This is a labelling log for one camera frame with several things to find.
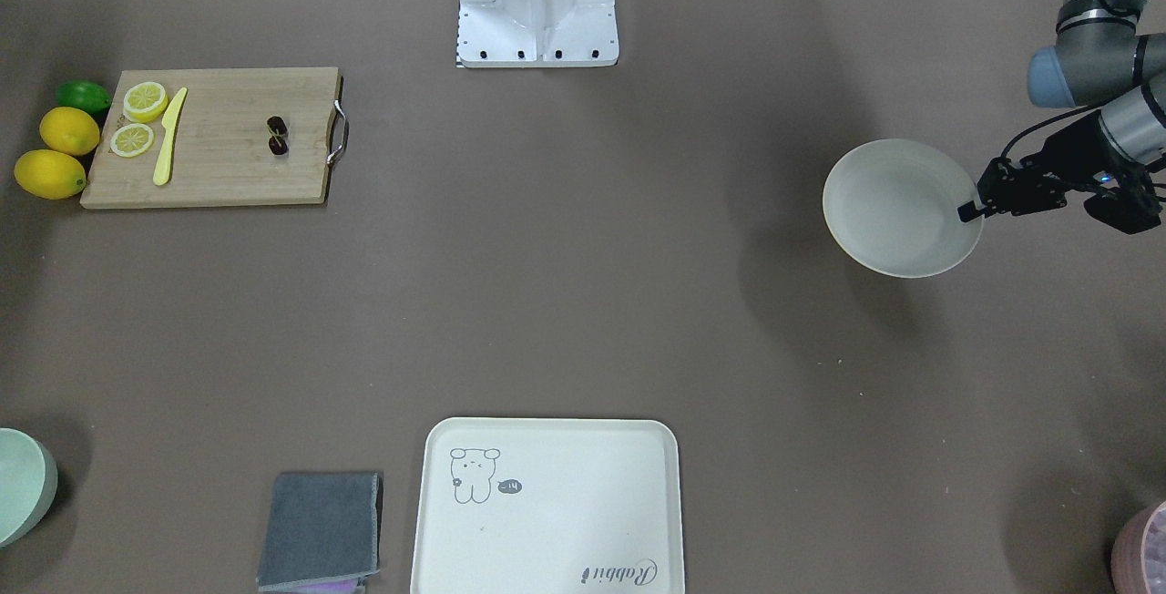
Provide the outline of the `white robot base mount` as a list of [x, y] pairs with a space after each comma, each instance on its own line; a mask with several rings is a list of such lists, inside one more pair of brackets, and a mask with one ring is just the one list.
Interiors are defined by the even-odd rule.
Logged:
[[463, 68], [614, 67], [616, 0], [458, 0]]

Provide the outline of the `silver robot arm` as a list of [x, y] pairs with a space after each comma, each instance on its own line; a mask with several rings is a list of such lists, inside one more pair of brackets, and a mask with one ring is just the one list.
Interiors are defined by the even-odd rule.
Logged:
[[958, 221], [1058, 210], [1084, 195], [1090, 217], [1126, 235], [1161, 225], [1165, 145], [1163, 33], [1138, 30], [1149, 0], [1063, 0], [1054, 46], [1028, 67], [1030, 100], [1058, 109], [1062, 130], [1013, 162], [988, 162]]

